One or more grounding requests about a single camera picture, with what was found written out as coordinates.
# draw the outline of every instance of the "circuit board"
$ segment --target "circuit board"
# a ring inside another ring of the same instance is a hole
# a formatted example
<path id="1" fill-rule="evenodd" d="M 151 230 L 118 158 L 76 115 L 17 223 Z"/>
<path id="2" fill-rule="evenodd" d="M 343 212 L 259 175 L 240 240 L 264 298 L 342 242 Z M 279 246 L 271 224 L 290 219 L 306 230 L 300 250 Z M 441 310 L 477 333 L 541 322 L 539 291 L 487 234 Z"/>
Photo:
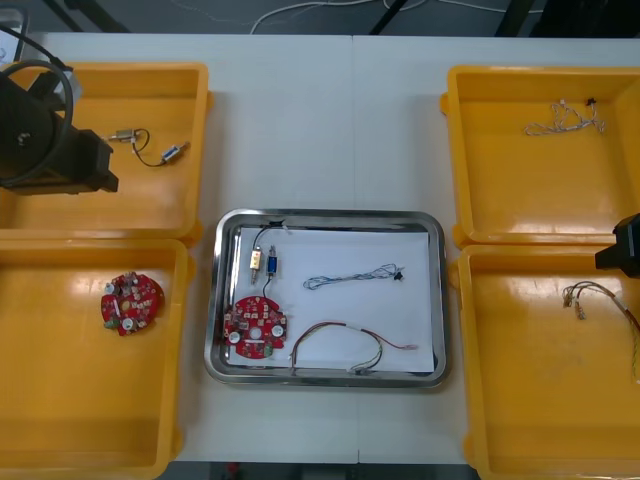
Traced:
<path id="1" fill-rule="evenodd" d="M 273 300 L 246 297 L 224 316 L 224 339 L 246 358 L 270 357 L 274 348 L 284 348 L 287 317 Z"/>
<path id="2" fill-rule="evenodd" d="M 122 337 L 151 325 L 164 303 L 160 285 L 146 275 L 125 273 L 107 284 L 101 309 L 104 326 Z"/>

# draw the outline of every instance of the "table surface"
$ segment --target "table surface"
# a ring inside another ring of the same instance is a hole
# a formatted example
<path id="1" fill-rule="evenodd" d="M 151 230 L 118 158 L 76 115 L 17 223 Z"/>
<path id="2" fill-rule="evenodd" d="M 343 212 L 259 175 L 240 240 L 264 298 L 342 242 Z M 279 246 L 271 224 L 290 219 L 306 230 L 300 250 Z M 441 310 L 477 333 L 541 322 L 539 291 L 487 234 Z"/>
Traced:
<path id="1" fill-rule="evenodd" d="M 457 64 L 638 66 L 636 40 L 46 34 L 65 61 L 198 61 L 207 120 L 197 275 L 185 322 L 178 460 L 462 463 L 458 308 L 438 391 L 230 386 L 204 369 L 215 225 L 241 208 L 421 210 L 455 205 L 439 96 Z"/>

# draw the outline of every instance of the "wire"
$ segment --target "wire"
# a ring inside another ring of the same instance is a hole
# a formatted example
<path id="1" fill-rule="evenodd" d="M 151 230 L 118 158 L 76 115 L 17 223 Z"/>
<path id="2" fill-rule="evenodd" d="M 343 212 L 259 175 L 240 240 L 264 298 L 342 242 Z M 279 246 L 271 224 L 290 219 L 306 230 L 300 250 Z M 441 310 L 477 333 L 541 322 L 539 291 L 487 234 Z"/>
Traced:
<path id="1" fill-rule="evenodd" d="M 640 323 L 636 319 L 635 315 L 631 313 L 629 307 L 627 307 L 622 300 L 620 300 L 615 293 L 613 293 L 608 288 L 600 285 L 599 283 L 592 282 L 589 280 L 585 280 L 582 282 L 578 282 L 574 285 L 570 285 L 565 287 L 562 290 L 562 304 L 563 307 L 571 307 L 572 305 L 575 307 L 576 316 L 580 320 L 584 320 L 587 318 L 587 315 L 580 305 L 580 294 L 584 290 L 591 290 L 594 292 L 602 293 L 613 300 L 613 303 L 616 304 L 618 309 L 624 314 L 624 316 L 629 321 L 629 325 L 631 326 L 631 333 L 633 337 L 633 352 L 631 357 L 631 374 L 633 375 L 636 383 L 640 383 L 640 380 L 637 376 L 637 364 L 638 364 L 638 333 L 640 332 Z"/>
<path id="2" fill-rule="evenodd" d="M 422 5 L 424 5 L 425 3 L 427 3 L 429 0 L 419 0 L 418 2 L 414 3 L 413 5 L 406 5 L 404 7 L 402 7 L 400 9 L 401 12 L 406 12 L 407 10 L 412 10 L 414 8 L 418 8 Z M 382 0 L 382 4 L 385 6 L 385 8 L 387 10 L 391 9 L 391 6 L 387 3 L 387 0 Z"/>
<path id="3" fill-rule="evenodd" d="M 413 344 L 396 345 L 395 343 L 392 343 L 389 340 L 385 339 L 382 335 L 379 335 L 371 330 L 367 330 L 365 328 L 353 327 L 351 325 L 346 324 L 345 322 L 320 322 L 309 327 L 302 335 L 300 335 L 300 337 L 298 337 L 298 340 L 296 340 L 296 342 L 294 343 L 293 348 L 291 349 L 291 355 L 290 355 L 291 370 L 295 370 L 296 368 L 296 362 L 298 360 L 298 350 L 302 342 L 307 340 L 311 335 L 318 332 L 319 330 L 322 330 L 323 328 L 331 327 L 331 326 L 350 328 L 351 330 L 362 332 L 366 335 L 369 335 L 378 343 L 378 353 L 376 353 L 376 355 L 374 355 L 373 358 L 371 358 L 370 360 L 367 360 L 366 362 L 358 363 L 357 365 L 354 365 L 353 367 L 349 368 L 349 371 L 354 372 L 356 374 L 362 374 L 365 371 L 370 371 L 374 366 L 376 366 L 380 362 L 380 359 L 382 358 L 382 352 L 383 352 L 382 342 L 385 342 L 391 345 L 393 348 L 397 348 L 398 350 L 417 350 L 418 349 L 418 346 Z"/>
<path id="4" fill-rule="evenodd" d="M 487 12 L 507 13 L 507 11 L 503 8 L 485 7 L 482 5 L 475 5 L 473 3 L 459 2 L 458 0 L 436 0 L 436 1 L 440 3 L 448 3 L 449 5 L 458 5 L 460 7 L 475 8 L 476 10 L 485 10 Z M 542 13 L 543 11 L 544 10 L 529 10 L 529 15 Z"/>
<path id="5" fill-rule="evenodd" d="M 262 22 L 264 22 L 267 18 L 272 17 L 273 15 L 277 15 L 277 14 L 282 13 L 282 12 L 287 12 L 289 10 L 295 10 L 295 9 L 304 8 L 304 7 L 322 7 L 322 6 L 326 6 L 326 7 L 350 7 L 352 5 L 362 5 L 362 4 L 365 4 L 365 3 L 371 3 L 371 2 L 376 2 L 376 1 L 378 1 L 378 0 L 352 0 L 352 1 L 349 1 L 349 2 L 332 2 L 331 0 L 327 0 L 327 1 L 304 2 L 304 3 L 297 3 L 295 5 L 288 5 L 286 7 L 278 8 L 276 10 L 272 10 L 270 12 L 267 12 L 264 15 L 262 15 L 260 18 L 258 18 L 253 23 L 253 26 L 251 27 L 251 31 L 249 32 L 249 35 L 253 35 L 256 32 L 256 30 L 258 29 L 258 27 L 260 26 L 260 24 Z"/>
<path id="6" fill-rule="evenodd" d="M 271 300 L 269 297 L 267 297 L 267 286 L 271 283 L 271 280 L 273 280 L 273 276 L 269 277 L 269 279 L 267 280 L 267 283 L 265 283 L 264 287 L 262 287 L 262 298 L 265 299 L 265 301 L 267 302 L 267 305 L 269 306 L 270 310 L 274 311 L 275 313 L 278 313 L 278 314 L 282 315 L 282 312 L 280 310 L 278 310 L 276 308 L 273 308 L 271 306 L 271 302 L 273 302 L 273 300 Z"/>
<path id="7" fill-rule="evenodd" d="M 385 278 L 401 280 L 403 278 L 402 268 L 398 268 L 395 263 L 387 263 L 386 265 L 376 268 L 372 272 L 356 273 L 355 275 L 349 275 L 347 277 L 311 277 L 308 280 L 305 280 L 302 286 L 307 290 L 317 290 L 323 285 L 348 282 L 351 280 L 382 280 Z"/>
<path id="8" fill-rule="evenodd" d="M 269 225 L 265 225 L 264 227 L 262 227 L 262 229 L 258 232 L 256 237 L 253 239 L 253 246 L 251 247 L 251 250 L 256 249 L 256 245 L 258 243 L 258 239 L 260 238 L 260 235 L 262 235 L 264 232 L 272 228 L 282 227 L 282 225 L 284 225 L 284 220 L 279 220 L 277 222 L 269 222 Z"/>
<path id="9" fill-rule="evenodd" d="M 524 128 L 524 133 L 530 136 L 551 135 L 554 133 L 566 133 L 582 130 L 589 125 L 596 127 L 596 130 L 598 130 L 599 133 L 604 133 L 606 123 L 604 120 L 598 120 L 596 101 L 593 98 L 590 98 L 587 100 L 587 106 L 591 107 L 590 119 L 580 115 L 575 108 L 568 106 L 564 100 L 560 100 L 560 103 L 552 103 L 551 110 L 553 111 L 553 125 L 542 125 L 540 123 L 533 122 Z M 575 117 L 578 120 L 578 123 L 574 125 L 566 125 L 565 122 L 571 116 Z"/>
<path id="10" fill-rule="evenodd" d="M 62 60 L 60 60 L 58 57 L 56 57 L 53 53 L 51 53 L 49 50 L 44 48 L 42 45 L 40 45 L 35 40 L 31 40 L 26 35 L 24 35 L 22 33 L 19 33 L 19 32 L 16 32 L 15 30 L 12 30 L 9 27 L 6 27 L 4 25 L 0 25 L 0 31 L 6 33 L 8 35 L 11 35 L 12 37 L 17 38 L 18 40 L 22 40 L 27 45 L 30 45 L 31 47 L 35 48 L 37 51 L 39 51 L 45 57 L 47 57 L 49 59 L 49 61 L 54 66 L 58 67 L 59 69 L 61 69 L 61 70 L 71 70 L 71 68 L 68 67 L 67 65 L 65 65 Z"/>
<path id="11" fill-rule="evenodd" d="M 142 147 L 138 148 L 137 140 L 138 140 L 138 135 L 140 133 L 144 133 L 146 138 Z M 133 131 L 133 138 L 131 139 L 131 148 L 133 149 L 133 153 L 136 155 L 136 157 L 138 157 L 138 160 L 140 160 L 147 167 L 162 167 L 166 165 L 167 162 L 163 162 L 163 161 L 161 161 L 160 163 L 147 163 L 142 158 L 142 155 L 140 155 L 140 153 L 147 147 L 147 145 L 149 145 L 150 140 L 151 140 L 151 133 L 149 132 L 149 130 L 147 130 L 146 128 L 135 129 Z"/>
<path id="12" fill-rule="evenodd" d="M 4 70 L 2 70 L 2 74 L 10 77 L 14 73 L 24 70 L 25 68 L 31 67 L 43 67 L 47 70 L 53 72 L 60 82 L 62 83 L 62 89 L 64 90 L 64 119 L 62 120 L 62 125 L 56 135 L 56 138 L 53 143 L 53 147 L 49 150 L 42 160 L 28 168 L 24 173 L 15 175 L 13 177 L 8 178 L 0 178 L 0 187 L 13 187 L 25 180 L 28 180 L 32 177 L 35 177 L 44 169 L 46 169 L 53 161 L 56 159 L 60 150 L 62 149 L 67 136 L 69 135 L 69 131 L 71 130 L 71 122 L 73 120 L 73 89 L 71 88 L 71 84 L 69 83 L 69 79 L 64 74 L 64 72 L 45 60 L 25 60 L 20 63 L 14 63 L 13 65 L 9 65 Z"/>

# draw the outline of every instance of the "white cable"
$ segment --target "white cable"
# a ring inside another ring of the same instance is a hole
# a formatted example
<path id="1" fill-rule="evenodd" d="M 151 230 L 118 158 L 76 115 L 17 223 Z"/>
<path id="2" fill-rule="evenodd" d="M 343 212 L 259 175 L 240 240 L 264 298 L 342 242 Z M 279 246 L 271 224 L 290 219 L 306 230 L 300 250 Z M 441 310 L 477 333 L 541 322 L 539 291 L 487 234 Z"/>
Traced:
<path id="1" fill-rule="evenodd" d="M 458 0 L 436 0 L 440 3 L 448 3 L 449 5 L 458 5 L 460 7 L 475 8 L 477 10 L 486 10 L 487 12 L 506 13 L 507 11 L 502 8 L 484 7 L 482 5 L 474 5 L 473 3 L 459 2 Z M 534 13 L 542 13 L 543 10 L 529 10 L 529 15 Z"/>
<path id="2" fill-rule="evenodd" d="M 251 27 L 251 31 L 249 32 L 249 35 L 253 35 L 255 31 L 258 29 L 258 27 L 260 26 L 260 24 L 264 22 L 267 18 L 272 17 L 273 15 L 277 15 L 278 13 L 287 12 L 289 10 L 295 10 L 297 8 L 303 8 L 303 7 L 320 7 L 320 6 L 349 7 L 351 5 L 361 5 L 363 3 L 371 3 L 376 1 L 378 0 L 353 0 L 350 2 L 333 3 L 331 0 L 327 0 L 324 2 L 316 1 L 316 2 L 305 2 L 305 3 L 297 3 L 295 5 L 289 5 L 289 6 L 278 8 L 276 10 L 272 10 L 270 12 L 265 13 L 263 16 L 261 16 L 258 20 L 254 22 L 253 27 Z"/>

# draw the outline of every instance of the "blue component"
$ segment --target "blue component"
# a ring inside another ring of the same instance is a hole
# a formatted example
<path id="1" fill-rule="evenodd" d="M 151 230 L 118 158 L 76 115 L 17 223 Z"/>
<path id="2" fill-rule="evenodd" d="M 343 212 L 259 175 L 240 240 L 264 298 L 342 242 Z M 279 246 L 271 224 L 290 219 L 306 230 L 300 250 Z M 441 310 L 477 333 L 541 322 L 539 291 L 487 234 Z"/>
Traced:
<path id="1" fill-rule="evenodd" d="M 278 257 L 269 257 L 267 259 L 267 275 L 275 275 L 278 270 Z"/>

